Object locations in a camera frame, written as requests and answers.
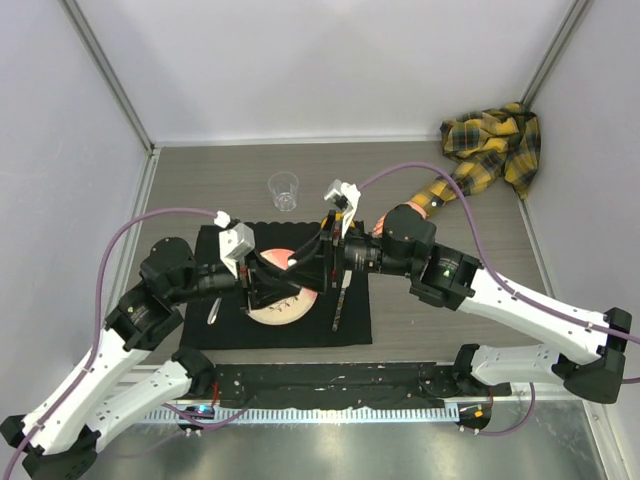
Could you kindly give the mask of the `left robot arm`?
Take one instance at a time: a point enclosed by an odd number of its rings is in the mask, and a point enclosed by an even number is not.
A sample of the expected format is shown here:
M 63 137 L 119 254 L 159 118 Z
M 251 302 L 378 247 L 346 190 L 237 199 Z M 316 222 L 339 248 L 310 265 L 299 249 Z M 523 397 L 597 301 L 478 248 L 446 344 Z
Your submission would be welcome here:
M 211 391 L 212 362 L 182 347 L 146 379 L 113 392 L 183 322 L 179 305 L 238 294 L 243 306 L 257 309 L 310 285 L 298 272 L 315 257 L 316 245 L 299 248 L 280 267 L 256 252 L 251 232 L 225 230 L 220 240 L 222 260 L 209 264 L 197 263 L 181 238 L 156 243 L 140 265 L 140 282 L 107 315 L 82 362 L 38 408 L 2 422 L 2 436 L 30 478 L 79 479 L 146 413 Z

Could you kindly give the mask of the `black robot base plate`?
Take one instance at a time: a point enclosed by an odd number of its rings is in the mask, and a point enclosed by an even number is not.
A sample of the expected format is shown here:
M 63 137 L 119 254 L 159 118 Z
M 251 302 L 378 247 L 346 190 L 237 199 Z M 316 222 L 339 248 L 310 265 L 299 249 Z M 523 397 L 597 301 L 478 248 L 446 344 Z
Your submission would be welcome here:
M 344 410 L 442 407 L 448 399 L 508 397 L 494 387 L 457 383 L 453 367 L 435 362 L 218 364 L 223 407 Z

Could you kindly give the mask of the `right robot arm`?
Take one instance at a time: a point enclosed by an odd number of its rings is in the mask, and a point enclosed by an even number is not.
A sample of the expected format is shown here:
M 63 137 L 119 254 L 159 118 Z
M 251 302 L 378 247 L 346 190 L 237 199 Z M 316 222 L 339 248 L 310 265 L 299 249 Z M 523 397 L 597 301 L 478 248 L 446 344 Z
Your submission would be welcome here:
M 617 401 L 631 316 L 619 308 L 582 309 L 526 288 L 485 262 L 435 241 L 436 227 L 407 205 L 385 218 L 379 237 L 324 228 L 287 261 L 289 282 L 320 292 L 349 271 L 404 276 L 420 301 L 486 317 L 534 339 L 533 346 L 460 348 L 451 380 L 465 395 L 484 386 L 527 382 L 563 386 L 584 400 Z

